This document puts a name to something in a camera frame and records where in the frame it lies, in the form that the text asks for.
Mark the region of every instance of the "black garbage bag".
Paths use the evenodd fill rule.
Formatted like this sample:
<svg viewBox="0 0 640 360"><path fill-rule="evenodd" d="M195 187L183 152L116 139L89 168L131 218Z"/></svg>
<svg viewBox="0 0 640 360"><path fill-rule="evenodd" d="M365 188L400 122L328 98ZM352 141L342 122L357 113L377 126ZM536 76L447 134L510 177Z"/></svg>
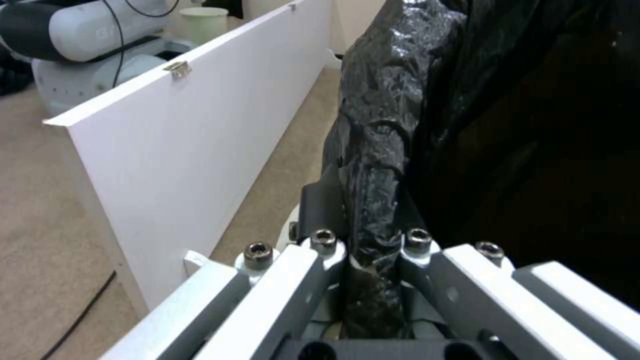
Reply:
<svg viewBox="0 0 640 360"><path fill-rule="evenodd" d="M350 226L344 335L403 334L404 193L441 246L557 259L637 304L638 35L635 0L387 0L324 148Z"/></svg>

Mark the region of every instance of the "black cable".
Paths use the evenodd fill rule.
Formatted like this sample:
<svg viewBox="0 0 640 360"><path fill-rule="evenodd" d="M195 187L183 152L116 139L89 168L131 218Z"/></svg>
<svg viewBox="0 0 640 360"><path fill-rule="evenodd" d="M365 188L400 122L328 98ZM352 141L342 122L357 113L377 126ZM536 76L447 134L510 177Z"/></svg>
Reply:
<svg viewBox="0 0 640 360"><path fill-rule="evenodd" d="M65 332L65 334L60 338L60 340L58 340L58 342L55 345L53 345L53 347L51 347L49 351L47 351L47 353L40 358L40 360L46 360L50 358L53 355L53 353L55 353L57 349L60 348L60 346L67 340L67 338L71 335L71 333L76 329L76 327L87 315L87 313L89 313L89 310L91 310L93 305L95 305L96 301L98 301L100 296L102 296L102 293L104 293L104 290L107 290L107 288L109 287L109 284L111 284L111 282L113 282L113 279L115 278L116 278L116 272L114 271L111 273L111 275L109 276L109 279L107 279L104 285L102 285L100 290L98 290L98 292L93 296L93 299L91 299L91 302L89 302L89 304L80 314L80 316L78 316L78 318L74 321L73 325L71 325L71 327L67 330L67 332Z"/></svg>
<svg viewBox="0 0 640 360"><path fill-rule="evenodd" d="M120 26L120 21L118 20L118 17L116 16L116 13L113 11L113 8L111 7L111 5L107 3L107 0L102 0L102 2L107 6L107 8L109 9L109 12L111 12L111 16L113 17L113 20L116 22L116 26L118 27L118 33L120 34L120 61L118 62L116 75L113 77L113 84L111 85L111 87L114 88L116 87L116 84L118 84L118 77L120 77L120 71L122 70L122 63L124 62L124 35L122 34L122 27Z"/></svg>
<svg viewBox="0 0 640 360"><path fill-rule="evenodd" d="M127 3L127 5L129 5L129 7L130 7L133 11L137 12L138 14L140 14L140 15L142 15L142 16L146 16L146 17L165 17L165 16L169 15L170 13L172 13L172 12L175 10L175 8L176 8L176 7L178 7L178 3L180 2L180 0L175 0L175 3L173 4L173 6L172 6L169 10L167 10L167 11L166 11L166 12L164 12L164 13L157 14L157 15L154 15L154 14L152 14L152 13L143 13L143 12L141 12L141 11L140 11L140 10L138 10L135 6L133 6L133 5L129 2L129 0L124 0L124 2L125 2L125 3Z"/></svg>

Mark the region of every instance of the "white board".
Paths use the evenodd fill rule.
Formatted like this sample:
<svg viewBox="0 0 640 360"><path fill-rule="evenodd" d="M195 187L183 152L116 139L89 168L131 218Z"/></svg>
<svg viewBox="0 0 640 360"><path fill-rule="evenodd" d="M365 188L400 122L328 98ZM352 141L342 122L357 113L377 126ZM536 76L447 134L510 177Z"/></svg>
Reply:
<svg viewBox="0 0 640 360"><path fill-rule="evenodd" d="M138 313L210 254L327 59L331 0L298 0L45 123Z"/></svg>

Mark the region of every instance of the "metal latch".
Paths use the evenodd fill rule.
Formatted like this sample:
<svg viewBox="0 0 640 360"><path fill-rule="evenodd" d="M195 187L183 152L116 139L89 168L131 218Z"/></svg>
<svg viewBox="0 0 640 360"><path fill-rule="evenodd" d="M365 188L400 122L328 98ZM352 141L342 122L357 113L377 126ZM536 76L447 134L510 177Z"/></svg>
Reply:
<svg viewBox="0 0 640 360"><path fill-rule="evenodd" d="M170 71L174 79L182 79L189 75L191 67L186 61L178 61L177 63L173 63L165 67L163 70Z"/></svg>

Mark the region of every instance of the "white cup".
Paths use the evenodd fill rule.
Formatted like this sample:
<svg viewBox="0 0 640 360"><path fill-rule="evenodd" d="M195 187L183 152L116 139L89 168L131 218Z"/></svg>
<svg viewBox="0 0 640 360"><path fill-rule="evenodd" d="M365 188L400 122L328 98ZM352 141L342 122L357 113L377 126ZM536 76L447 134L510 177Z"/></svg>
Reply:
<svg viewBox="0 0 640 360"><path fill-rule="evenodd" d="M227 32L229 11L221 8L186 8L180 10L189 40L204 44Z"/></svg>

